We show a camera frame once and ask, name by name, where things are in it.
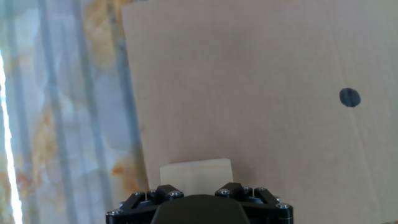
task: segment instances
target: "black marker dot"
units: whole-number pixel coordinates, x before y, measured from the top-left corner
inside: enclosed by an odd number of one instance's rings
[[[361,97],[356,90],[344,88],[340,91],[340,101],[347,107],[356,107],[361,103]]]

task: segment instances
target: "wooden block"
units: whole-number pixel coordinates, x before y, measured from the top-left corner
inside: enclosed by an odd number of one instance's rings
[[[229,159],[181,162],[160,168],[162,185],[171,184],[185,195],[209,194],[233,182]]]

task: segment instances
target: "cardboard panel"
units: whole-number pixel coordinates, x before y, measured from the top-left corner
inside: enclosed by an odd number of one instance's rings
[[[167,164],[227,157],[235,181],[281,196],[297,223],[397,220],[392,18],[359,0],[126,6],[150,187]]]

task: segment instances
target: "bolt head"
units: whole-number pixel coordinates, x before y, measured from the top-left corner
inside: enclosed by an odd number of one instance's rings
[[[231,192],[228,189],[219,189],[219,190],[217,190],[217,193],[219,193],[221,195],[229,195],[229,194],[231,194]]]
[[[288,203],[279,202],[278,204],[276,204],[276,207],[286,209],[286,208],[290,208],[290,205]]]
[[[121,209],[114,209],[114,210],[111,210],[111,211],[108,211],[106,214],[107,215],[120,215],[120,214],[122,214],[123,213],[123,210],[121,210]]]
[[[169,192],[169,196],[171,196],[171,197],[180,197],[183,195],[184,195],[184,193],[179,190],[173,190],[172,192]]]
[[[265,191],[266,189],[264,187],[258,187],[255,190],[259,190],[259,191]]]

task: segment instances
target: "brown cardboard surface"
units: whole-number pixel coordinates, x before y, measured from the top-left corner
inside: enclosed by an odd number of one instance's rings
[[[160,183],[171,184],[185,195],[213,195],[229,182],[234,182],[229,159],[179,162],[160,168]]]
[[[167,164],[227,157],[235,181],[281,196],[296,223],[398,220],[398,5],[381,2],[127,5],[150,187]]]

